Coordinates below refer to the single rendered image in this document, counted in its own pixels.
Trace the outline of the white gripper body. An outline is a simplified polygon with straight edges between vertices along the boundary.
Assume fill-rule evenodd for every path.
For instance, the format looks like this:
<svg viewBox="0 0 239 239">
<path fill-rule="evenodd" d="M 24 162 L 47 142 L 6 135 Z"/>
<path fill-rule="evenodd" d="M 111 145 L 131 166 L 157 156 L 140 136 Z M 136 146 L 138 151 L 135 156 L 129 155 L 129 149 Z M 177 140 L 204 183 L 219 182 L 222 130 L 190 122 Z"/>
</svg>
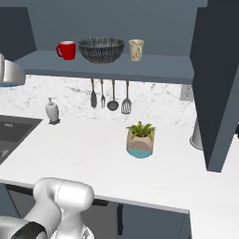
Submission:
<svg viewBox="0 0 239 239">
<path fill-rule="evenodd" d="M 16 63 L 5 59 L 0 53 L 0 87 L 15 87 L 25 84 L 25 72 Z"/>
</svg>

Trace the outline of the dark blue narrow cabinet door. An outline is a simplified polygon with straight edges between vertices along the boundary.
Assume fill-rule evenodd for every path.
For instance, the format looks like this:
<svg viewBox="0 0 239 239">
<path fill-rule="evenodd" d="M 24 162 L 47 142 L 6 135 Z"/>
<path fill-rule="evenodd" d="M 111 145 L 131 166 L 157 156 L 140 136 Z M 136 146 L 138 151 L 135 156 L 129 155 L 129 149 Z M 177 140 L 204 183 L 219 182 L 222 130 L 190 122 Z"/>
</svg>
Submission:
<svg viewBox="0 0 239 239">
<path fill-rule="evenodd" d="M 36 51 L 27 7 L 0 7 L 0 53 L 16 61 Z"/>
</svg>

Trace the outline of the dark blue wide cabinet door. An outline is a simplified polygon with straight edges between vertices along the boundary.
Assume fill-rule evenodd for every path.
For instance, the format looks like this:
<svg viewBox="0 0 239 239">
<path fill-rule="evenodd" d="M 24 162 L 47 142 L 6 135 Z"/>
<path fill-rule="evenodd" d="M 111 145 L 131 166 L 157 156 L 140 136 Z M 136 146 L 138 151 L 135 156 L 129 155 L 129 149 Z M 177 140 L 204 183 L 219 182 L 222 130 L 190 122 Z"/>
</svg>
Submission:
<svg viewBox="0 0 239 239">
<path fill-rule="evenodd" d="M 197 10 L 190 59 L 206 169 L 219 173 L 239 124 L 239 0 Z"/>
</svg>

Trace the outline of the grey soap dispenser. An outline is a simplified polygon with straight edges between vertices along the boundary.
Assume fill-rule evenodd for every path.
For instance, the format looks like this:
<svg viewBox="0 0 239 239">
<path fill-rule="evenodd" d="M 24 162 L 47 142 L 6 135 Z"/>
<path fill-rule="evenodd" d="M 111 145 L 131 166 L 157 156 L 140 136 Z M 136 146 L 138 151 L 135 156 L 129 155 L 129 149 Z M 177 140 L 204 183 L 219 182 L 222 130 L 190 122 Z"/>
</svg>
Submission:
<svg viewBox="0 0 239 239">
<path fill-rule="evenodd" d="M 53 102 L 53 98 L 49 98 L 49 102 L 46 104 L 46 113 L 51 124 L 60 122 L 59 119 L 59 107 Z"/>
</svg>

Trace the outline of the dark grey sink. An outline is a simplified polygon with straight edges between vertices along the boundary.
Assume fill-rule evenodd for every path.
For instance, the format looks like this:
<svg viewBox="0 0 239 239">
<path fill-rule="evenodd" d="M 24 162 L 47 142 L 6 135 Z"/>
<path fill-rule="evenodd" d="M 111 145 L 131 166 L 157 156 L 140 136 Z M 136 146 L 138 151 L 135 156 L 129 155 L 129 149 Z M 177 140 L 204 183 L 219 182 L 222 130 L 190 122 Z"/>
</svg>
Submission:
<svg viewBox="0 0 239 239">
<path fill-rule="evenodd" d="M 42 119 L 0 115 L 0 165 Z"/>
</svg>

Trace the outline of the red mug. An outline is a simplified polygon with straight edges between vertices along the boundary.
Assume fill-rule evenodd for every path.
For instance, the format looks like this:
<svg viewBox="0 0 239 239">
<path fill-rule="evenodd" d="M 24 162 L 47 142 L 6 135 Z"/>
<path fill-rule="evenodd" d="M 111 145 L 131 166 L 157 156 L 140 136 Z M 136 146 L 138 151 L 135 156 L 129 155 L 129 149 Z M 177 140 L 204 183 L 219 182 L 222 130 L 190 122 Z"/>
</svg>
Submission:
<svg viewBox="0 0 239 239">
<path fill-rule="evenodd" d="M 59 57 L 66 61 L 74 60 L 76 56 L 76 43 L 74 41 L 62 41 L 56 47 L 56 52 Z"/>
</svg>

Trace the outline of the dark hanging spoon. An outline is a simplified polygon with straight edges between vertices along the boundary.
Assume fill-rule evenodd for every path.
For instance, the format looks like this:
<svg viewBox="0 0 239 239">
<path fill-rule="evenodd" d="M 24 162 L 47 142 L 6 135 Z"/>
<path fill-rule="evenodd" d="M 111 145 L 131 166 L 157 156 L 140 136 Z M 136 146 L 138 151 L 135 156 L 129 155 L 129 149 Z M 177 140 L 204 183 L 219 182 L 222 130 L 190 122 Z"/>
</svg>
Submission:
<svg viewBox="0 0 239 239">
<path fill-rule="evenodd" d="M 92 87 L 92 91 L 91 91 L 91 107 L 96 108 L 97 106 L 97 97 L 96 97 L 96 93 L 94 90 L 94 80 L 93 78 L 91 79 L 91 87 Z"/>
</svg>

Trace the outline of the dark hanging ladle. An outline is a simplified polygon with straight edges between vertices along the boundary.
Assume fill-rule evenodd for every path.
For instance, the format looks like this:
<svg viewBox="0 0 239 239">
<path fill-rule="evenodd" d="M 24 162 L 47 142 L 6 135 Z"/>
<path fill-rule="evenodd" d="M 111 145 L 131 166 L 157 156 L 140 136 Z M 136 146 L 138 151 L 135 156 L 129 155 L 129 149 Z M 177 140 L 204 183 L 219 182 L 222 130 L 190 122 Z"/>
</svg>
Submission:
<svg viewBox="0 0 239 239">
<path fill-rule="evenodd" d="M 112 80 L 112 91 L 114 90 L 115 90 L 115 80 Z M 119 108 L 119 103 L 115 99 L 112 99 L 107 103 L 107 108 L 111 111 L 115 111 Z"/>
</svg>

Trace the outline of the hanging slotted spatula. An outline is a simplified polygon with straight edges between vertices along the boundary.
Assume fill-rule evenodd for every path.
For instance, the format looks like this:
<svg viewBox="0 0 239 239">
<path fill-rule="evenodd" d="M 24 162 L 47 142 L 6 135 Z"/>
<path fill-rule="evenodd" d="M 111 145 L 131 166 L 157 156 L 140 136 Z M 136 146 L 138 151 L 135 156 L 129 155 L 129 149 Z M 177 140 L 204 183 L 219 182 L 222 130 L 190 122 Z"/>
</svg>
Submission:
<svg viewBox="0 0 239 239">
<path fill-rule="evenodd" d="M 132 109 L 132 102 L 129 99 L 129 81 L 126 81 L 126 98 L 122 101 L 121 113 L 129 115 Z"/>
</svg>

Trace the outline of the beige patterned mug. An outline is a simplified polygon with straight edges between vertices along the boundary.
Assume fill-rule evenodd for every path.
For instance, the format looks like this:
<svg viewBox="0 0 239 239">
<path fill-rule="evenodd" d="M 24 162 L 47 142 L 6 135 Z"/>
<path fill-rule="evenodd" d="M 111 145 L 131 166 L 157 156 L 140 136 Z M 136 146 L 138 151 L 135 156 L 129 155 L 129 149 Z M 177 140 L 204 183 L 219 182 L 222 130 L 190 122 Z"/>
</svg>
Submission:
<svg viewBox="0 0 239 239">
<path fill-rule="evenodd" d="M 144 40 L 142 39 L 131 39 L 129 41 L 129 51 L 131 60 L 139 62 L 143 55 Z"/>
</svg>

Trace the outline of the potted green plant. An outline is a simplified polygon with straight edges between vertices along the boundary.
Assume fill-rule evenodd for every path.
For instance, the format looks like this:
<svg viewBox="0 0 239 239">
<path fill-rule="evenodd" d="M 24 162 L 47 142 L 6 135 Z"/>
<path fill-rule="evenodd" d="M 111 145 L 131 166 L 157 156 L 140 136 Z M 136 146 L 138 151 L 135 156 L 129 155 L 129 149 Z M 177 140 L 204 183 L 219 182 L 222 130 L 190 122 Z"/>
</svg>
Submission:
<svg viewBox="0 0 239 239">
<path fill-rule="evenodd" d="M 137 124 L 128 126 L 127 130 L 127 152 L 138 159 L 149 157 L 153 153 L 156 128 L 151 123 L 143 125 L 139 121 Z"/>
</svg>

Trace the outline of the grey dishwasher front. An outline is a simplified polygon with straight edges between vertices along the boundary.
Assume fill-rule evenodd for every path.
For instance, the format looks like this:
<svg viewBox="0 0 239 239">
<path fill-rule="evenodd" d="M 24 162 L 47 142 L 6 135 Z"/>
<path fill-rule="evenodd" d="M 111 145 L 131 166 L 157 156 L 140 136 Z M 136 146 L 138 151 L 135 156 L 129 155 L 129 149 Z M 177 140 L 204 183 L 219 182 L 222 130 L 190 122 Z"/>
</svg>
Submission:
<svg viewBox="0 0 239 239">
<path fill-rule="evenodd" d="M 34 206 L 33 196 L 8 190 L 13 203 L 21 218 L 23 218 Z M 115 204 L 108 203 L 108 206 L 92 205 L 82 213 L 86 225 L 91 229 L 95 239 L 116 239 L 117 222 Z"/>
</svg>

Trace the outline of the white round appliance base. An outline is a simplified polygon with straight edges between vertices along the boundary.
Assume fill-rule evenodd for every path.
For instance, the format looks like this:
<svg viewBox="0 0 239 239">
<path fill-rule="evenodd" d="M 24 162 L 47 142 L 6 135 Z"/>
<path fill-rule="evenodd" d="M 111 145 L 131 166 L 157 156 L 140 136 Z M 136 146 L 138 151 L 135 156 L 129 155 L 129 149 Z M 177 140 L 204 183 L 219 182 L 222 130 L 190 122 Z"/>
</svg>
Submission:
<svg viewBox="0 0 239 239">
<path fill-rule="evenodd" d="M 201 139 L 200 127 L 198 121 L 195 121 L 193 134 L 190 138 L 190 143 L 193 147 L 203 150 L 203 144 Z"/>
</svg>

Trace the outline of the dark blue wall cabinet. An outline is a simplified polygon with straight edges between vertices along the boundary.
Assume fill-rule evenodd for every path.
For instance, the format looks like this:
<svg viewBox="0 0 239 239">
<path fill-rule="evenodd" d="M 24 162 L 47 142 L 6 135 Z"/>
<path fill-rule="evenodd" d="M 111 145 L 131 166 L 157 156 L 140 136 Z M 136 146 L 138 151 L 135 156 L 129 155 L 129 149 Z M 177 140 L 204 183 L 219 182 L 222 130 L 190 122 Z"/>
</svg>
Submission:
<svg viewBox="0 0 239 239">
<path fill-rule="evenodd" d="M 190 84 L 190 48 L 197 10 L 207 0 L 29 0 L 36 51 L 19 59 L 33 75 Z M 80 54 L 65 61 L 55 52 L 62 40 L 113 36 L 145 41 L 143 57 L 129 48 L 113 63 L 96 64 Z"/>
</svg>

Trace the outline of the grey wall outlet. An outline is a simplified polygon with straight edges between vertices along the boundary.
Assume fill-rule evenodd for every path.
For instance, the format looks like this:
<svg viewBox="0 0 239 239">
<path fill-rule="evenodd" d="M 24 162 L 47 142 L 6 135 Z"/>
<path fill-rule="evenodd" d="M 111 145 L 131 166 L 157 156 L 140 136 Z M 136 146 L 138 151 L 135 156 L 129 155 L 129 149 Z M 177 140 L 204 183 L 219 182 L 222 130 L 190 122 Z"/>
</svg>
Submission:
<svg viewBox="0 0 239 239">
<path fill-rule="evenodd" d="M 189 102 L 193 101 L 193 91 L 191 85 L 183 85 L 181 87 L 180 100 Z"/>
</svg>

